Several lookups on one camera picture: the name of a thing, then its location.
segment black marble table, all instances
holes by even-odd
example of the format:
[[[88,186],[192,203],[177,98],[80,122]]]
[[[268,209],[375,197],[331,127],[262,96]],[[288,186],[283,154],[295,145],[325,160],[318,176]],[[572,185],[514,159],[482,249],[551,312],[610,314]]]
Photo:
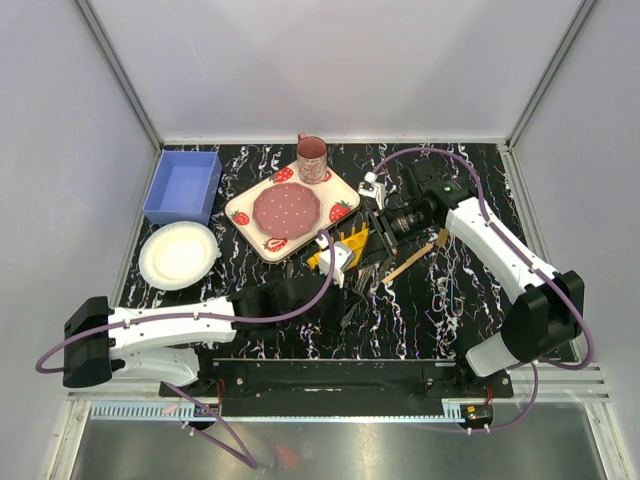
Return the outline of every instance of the black marble table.
[[[352,187],[382,158],[415,144],[336,144],[329,147],[332,168]],[[431,145],[468,158],[480,174],[486,199],[504,224],[521,240],[523,233],[510,187],[496,145]],[[153,308],[184,305],[224,296],[246,286],[284,278],[280,265],[262,262],[223,213],[225,203],[295,160],[294,145],[208,145],[168,147],[178,150],[217,150],[224,176],[211,215],[209,227],[215,233],[222,257],[208,275],[191,287],[164,292],[150,287],[138,271],[140,249],[158,226],[146,220],[142,225],[120,306]],[[415,161],[418,154],[391,162],[385,170],[387,192],[397,191],[402,164]],[[450,160],[430,154],[445,178],[466,175]],[[360,228],[366,219],[368,202],[334,229],[347,235],[352,226]],[[403,246],[397,265],[435,238],[435,230]],[[293,276],[308,272],[305,260],[317,251],[309,245],[288,261]],[[355,270],[348,272],[347,288],[353,287]],[[218,358],[247,359],[438,359],[454,358],[456,339],[463,336],[467,345],[479,343],[498,331],[509,305],[506,294],[487,268],[457,239],[449,239],[444,248],[423,257],[400,275],[391,287],[382,284],[365,291],[351,324],[339,333],[323,329],[321,322],[289,324],[271,339],[234,341],[213,345]],[[567,346],[554,355],[574,360]]]

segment mug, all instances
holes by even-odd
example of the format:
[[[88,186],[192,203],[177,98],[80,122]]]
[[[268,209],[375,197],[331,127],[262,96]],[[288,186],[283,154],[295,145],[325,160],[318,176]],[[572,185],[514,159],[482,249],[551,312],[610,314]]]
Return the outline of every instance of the mug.
[[[300,180],[315,185],[327,175],[327,144],[321,138],[298,134],[298,171]]]

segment blue plastic container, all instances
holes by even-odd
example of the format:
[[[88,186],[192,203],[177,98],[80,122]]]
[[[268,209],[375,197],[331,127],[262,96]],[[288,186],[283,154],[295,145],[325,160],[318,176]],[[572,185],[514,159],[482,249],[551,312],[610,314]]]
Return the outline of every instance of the blue plastic container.
[[[162,152],[144,202],[156,225],[191,221],[207,226],[222,175],[217,152]]]

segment metal floor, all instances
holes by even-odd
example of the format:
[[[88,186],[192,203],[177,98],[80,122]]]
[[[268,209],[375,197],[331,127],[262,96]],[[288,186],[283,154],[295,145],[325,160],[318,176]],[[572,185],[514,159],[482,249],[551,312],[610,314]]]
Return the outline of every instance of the metal floor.
[[[498,405],[497,423],[517,415]],[[240,423],[253,471],[168,422],[90,421],[74,480],[604,479],[579,405],[536,405],[518,427],[489,436],[414,424]],[[208,430],[228,443],[214,425]]]

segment yellow toy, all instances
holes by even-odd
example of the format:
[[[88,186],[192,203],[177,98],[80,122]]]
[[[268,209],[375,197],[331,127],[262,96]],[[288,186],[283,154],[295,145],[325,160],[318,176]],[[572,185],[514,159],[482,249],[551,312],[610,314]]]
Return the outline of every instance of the yellow toy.
[[[351,227],[351,235],[347,238],[344,238],[344,232],[340,232],[340,241],[351,250],[353,250],[353,253],[355,254],[355,258],[351,261],[346,270],[349,270],[350,268],[353,268],[358,264],[358,262],[360,261],[360,257],[362,257],[364,247],[367,244],[368,238],[369,228],[367,227],[366,223],[362,224],[362,229],[358,233],[356,233],[356,227]],[[311,267],[312,270],[318,266],[318,257],[320,256],[320,252],[307,259],[307,264]]]

